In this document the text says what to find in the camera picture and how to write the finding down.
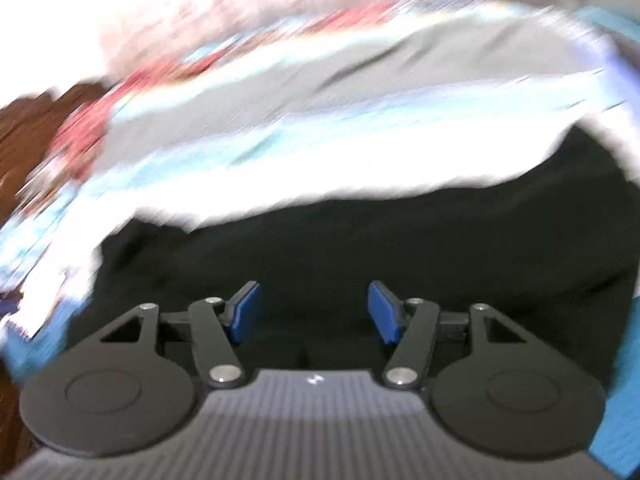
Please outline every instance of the black fabric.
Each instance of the black fabric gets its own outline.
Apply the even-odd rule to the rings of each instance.
[[[448,309],[492,304],[608,384],[638,272],[639,195],[574,126],[545,162],[492,187],[330,200],[189,234],[132,220],[104,241],[69,344],[136,304],[183,310],[257,280],[267,301],[238,348],[245,366],[377,371],[366,290],[383,280]]]

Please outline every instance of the striped texture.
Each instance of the striped texture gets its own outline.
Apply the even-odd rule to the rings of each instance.
[[[43,450],[8,480],[612,478],[586,453],[516,463],[469,450],[419,397],[385,390],[368,372],[312,377],[263,371],[241,390],[210,394],[187,428],[156,447],[103,460]]]

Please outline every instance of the blue fabric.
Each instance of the blue fabric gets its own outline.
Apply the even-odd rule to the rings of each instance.
[[[23,338],[15,330],[7,331],[2,360],[18,386],[65,349],[69,319],[83,307],[79,301],[62,300],[46,325],[31,340]]]
[[[622,478],[640,465],[640,298],[633,306],[616,385],[591,445],[593,455]]]
[[[18,299],[0,300],[0,316],[13,314],[14,312],[18,312]]]
[[[26,277],[47,249],[78,189],[62,187],[39,215],[14,214],[0,229],[0,291],[11,291]]]
[[[622,16],[612,14],[599,7],[584,7],[576,12],[576,15],[585,22],[610,28],[629,39],[640,43],[640,25]]]
[[[620,56],[609,57],[606,67],[613,92],[631,106],[635,122],[640,124],[640,75]]]

